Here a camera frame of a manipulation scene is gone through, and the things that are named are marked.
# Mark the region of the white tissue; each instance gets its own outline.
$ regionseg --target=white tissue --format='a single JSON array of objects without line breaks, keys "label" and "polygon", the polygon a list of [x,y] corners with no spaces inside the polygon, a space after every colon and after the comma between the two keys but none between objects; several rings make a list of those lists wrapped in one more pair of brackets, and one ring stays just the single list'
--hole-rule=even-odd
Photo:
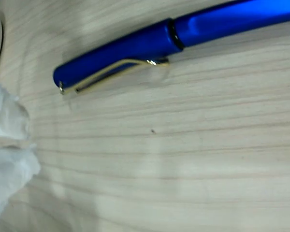
[{"label": "white tissue", "polygon": [[39,173],[41,167],[34,154],[35,147],[0,148],[0,215],[8,199]]},{"label": "white tissue", "polygon": [[29,114],[18,103],[18,97],[11,95],[0,85],[0,137],[27,139],[29,137]]}]

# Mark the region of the pen barrel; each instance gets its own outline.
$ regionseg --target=pen barrel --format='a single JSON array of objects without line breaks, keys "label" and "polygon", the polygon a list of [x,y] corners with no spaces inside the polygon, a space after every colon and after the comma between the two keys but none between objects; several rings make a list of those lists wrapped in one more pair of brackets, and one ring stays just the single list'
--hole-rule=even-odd
[{"label": "pen barrel", "polygon": [[290,21],[290,0],[236,0],[175,20],[184,46]]},{"label": "pen barrel", "polygon": [[121,59],[157,59],[180,52],[174,33],[171,19],[140,29],[57,67],[54,82],[71,87]]}]

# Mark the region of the pen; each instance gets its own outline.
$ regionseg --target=pen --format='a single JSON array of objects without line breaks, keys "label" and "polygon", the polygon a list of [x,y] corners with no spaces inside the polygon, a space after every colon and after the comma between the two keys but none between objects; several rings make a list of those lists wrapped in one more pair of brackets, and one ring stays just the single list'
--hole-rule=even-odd
[{"label": "pen", "polygon": [[85,53],[54,71],[60,92],[81,92],[141,64],[163,65],[186,47],[290,21],[290,0],[234,0],[167,18]]}]

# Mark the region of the wood grain surface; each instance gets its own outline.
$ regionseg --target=wood grain surface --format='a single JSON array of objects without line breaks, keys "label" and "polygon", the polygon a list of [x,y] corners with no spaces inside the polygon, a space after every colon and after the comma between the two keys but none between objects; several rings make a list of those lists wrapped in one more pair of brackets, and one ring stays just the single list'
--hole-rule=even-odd
[{"label": "wood grain surface", "polygon": [[36,143],[42,165],[0,232],[290,232],[290,23],[77,98],[52,80],[78,54],[225,1],[0,0],[0,82],[31,116],[30,141],[0,146]]}]

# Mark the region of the pen clip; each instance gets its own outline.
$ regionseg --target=pen clip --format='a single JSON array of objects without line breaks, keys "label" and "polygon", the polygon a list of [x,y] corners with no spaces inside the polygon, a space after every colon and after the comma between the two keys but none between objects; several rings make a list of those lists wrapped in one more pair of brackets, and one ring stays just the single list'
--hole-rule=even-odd
[{"label": "pen clip", "polygon": [[[76,83],[75,85],[65,88],[63,83],[59,83],[59,90],[61,94],[67,94],[73,90],[76,93],[83,93],[85,90],[89,90],[92,87],[95,87],[97,84],[100,84],[110,78],[116,77],[119,74],[122,74],[136,66],[139,65],[151,65],[151,66],[165,66],[169,64],[167,58],[157,59],[157,60],[140,60],[140,59],[122,59],[119,60],[99,71],[87,77],[86,79]],[[116,71],[121,66],[127,66],[124,69]]]}]

